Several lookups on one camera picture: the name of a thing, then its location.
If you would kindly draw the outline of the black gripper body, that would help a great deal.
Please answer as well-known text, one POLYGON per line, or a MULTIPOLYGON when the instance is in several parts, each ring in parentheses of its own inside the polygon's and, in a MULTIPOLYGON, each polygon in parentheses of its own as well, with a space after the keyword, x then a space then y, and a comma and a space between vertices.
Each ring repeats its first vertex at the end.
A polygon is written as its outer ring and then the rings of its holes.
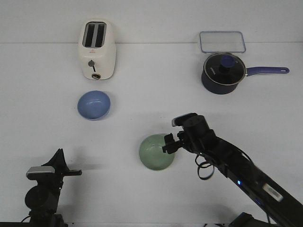
POLYGON ((182 147, 194 154, 201 154, 201 138, 200 134, 196 130, 184 129, 177 134, 181 141, 182 147))
POLYGON ((66 176, 79 176, 82 175, 82 170, 70 170, 67 165, 42 165, 44 170, 42 174, 41 183, 49 189, 62 189, 63 178, 66 176))

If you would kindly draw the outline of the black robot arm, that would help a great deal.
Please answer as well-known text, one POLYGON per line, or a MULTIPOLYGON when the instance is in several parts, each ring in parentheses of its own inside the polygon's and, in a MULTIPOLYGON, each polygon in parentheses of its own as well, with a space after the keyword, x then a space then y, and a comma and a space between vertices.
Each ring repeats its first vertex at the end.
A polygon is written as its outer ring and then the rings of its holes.
POLYGON ((189 113, 172 120, 172 126, 182 127, 175 141, 172 134, 165 135, 164 153, 175 153, 184 148, 206 164, 217 168, 231 179, 250 199, 252 199, 280 227, 301 227, 303 225, 303 205, 262 172, 252 160, 235 145, 219 138, 209 128, 205 117, 189 113))
POLYGON ((81 170, 70 170, 66 164, 63 149, 41 166, 33 166, 26 172, 28 180, 36 181, 25 196, 30 209, 29 224, 32 227, 67 227, 61 214, 57 213, 63 179, 66 176, 82 175, 81 170))

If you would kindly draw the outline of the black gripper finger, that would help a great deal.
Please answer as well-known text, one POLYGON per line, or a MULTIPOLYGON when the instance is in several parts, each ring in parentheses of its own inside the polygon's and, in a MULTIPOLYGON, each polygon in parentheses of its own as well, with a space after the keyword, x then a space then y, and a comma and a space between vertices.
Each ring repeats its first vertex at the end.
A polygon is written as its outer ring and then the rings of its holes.
POLYGON ((67 170, 67 164, 62 148, 59 148, 54 156, 47 162, 47 166, 52 166, 55 170, 67 170))
POLYGON ((173 154, 181 148, 181 141, 175 141, 172 133, 165 135, 164 141, 165 145, 162 147, 163 153, 173 154))

